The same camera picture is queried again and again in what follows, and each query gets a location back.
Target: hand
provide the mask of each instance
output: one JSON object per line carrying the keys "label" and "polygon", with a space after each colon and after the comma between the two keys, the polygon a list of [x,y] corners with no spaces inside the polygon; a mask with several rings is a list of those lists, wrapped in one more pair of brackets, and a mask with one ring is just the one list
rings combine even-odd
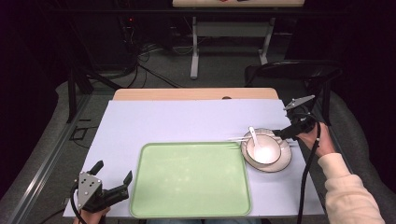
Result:
{"label": "hand", "polygon": [[[110,207],[107,207],[106,209],[96,213],[90,213],[81,209],[81,216],[87,224],[97,224],[99,223],[100,219],[108,213],[108,211],[110,211]],[[80,222],[78,218],[75,217],[73,224],[78,223]]]}
{"label": "hand", "polygon": [[[319,140],[319,145],[317,149],[317,155],[319,157],[322,157],[324,155],[327,155],[329,153],[334,153],[335,148],[334,145],[332,144],[332,139],[330,138],[329,134],[329,127],[327,127],[326,124],[320,123],[320,140]],[[315,140],[317,139],[317,131],[318,127],[315,125],[315,128],[310,132],[310,133],[300,133],[297,135],[305,145],[311,149],[312,146],[314,145]]]}

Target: person's left hand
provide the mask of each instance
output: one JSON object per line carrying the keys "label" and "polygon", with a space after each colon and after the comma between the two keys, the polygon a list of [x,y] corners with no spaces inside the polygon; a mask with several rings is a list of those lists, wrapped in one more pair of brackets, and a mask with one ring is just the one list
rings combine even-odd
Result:
{"label": "person's left hand", "polygon": [[[81,217],[84,219],[84,221],[87,224],[97,224],[99,223],[100,219],[108,213],[108,211],[110,211],[110,207],[107,207],[106,209],[96,213],[90,213],[81,209]],[[77,217],[75,217],[73,224],[78,224],[78,223],[79,220]]]}

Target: sleeve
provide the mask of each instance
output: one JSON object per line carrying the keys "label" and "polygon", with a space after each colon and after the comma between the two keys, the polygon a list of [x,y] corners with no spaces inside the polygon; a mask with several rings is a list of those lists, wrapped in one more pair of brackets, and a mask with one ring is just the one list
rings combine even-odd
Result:
{"label": "sleeve", "polygon": [[322,156],[318,164],[327,177],[326,210],[335,223],[385,223],[373,195],[352,175],[339,153]]}

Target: green tray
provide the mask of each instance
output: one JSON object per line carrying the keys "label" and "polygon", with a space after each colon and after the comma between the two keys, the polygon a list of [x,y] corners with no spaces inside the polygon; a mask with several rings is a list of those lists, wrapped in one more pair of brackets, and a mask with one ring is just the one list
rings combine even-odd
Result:
{"label": "green tray", "polygon": [[131,197],[134,217],[237,217],[249,211],[246,167],[238,144],[143,146]]}

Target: desk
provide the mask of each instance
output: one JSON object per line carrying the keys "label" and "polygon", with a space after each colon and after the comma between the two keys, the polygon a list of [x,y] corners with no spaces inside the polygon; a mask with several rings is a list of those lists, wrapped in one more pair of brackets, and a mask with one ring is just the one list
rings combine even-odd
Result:
{"label": "desk", "polygon": [[[224,96],[233,99],[220,100]],[[282,102],[276,98],[273,89],[119,90],[109,102],[82,170],[90,170],[97,161],[103,160],[105,167],[97,177],[103,180],[104,189],[112,189],[121,183],[129,170],[135,175],[140,148],[146,143],[225,140],[227,136],[242,136],[248,131],[249,124],[269,129],[286,127],[290,122],[282,113]],[[219,131],[207,131],[213,127]],[[297,215],[304,158],[297,142],[289,143],[292,159],[281,172],[263,173],[246,164],[252,203],[249,217]],[[130,192],[133,186],[134,181],[129,187]],[[107,216],[133,218],[129,204],[130,200],[125,200],[113,205]],[[310,177],[304,204],[305,215],[323,214]],[[70,204],[64,215],[74,216]]]}
{"label": "desk", "polygon": [[[173,0],[173,7],[302,7],[304,0]],[[275,18],[268,21],[250,22],[213,22],[198,21],[192,18],[192,62],[191,78],[198,78],[198,36],[249,36],[264,37],[262,49],[259,49],[259,57],[262,64],[268,63],[266,58],[271,36],[274,31]]]}

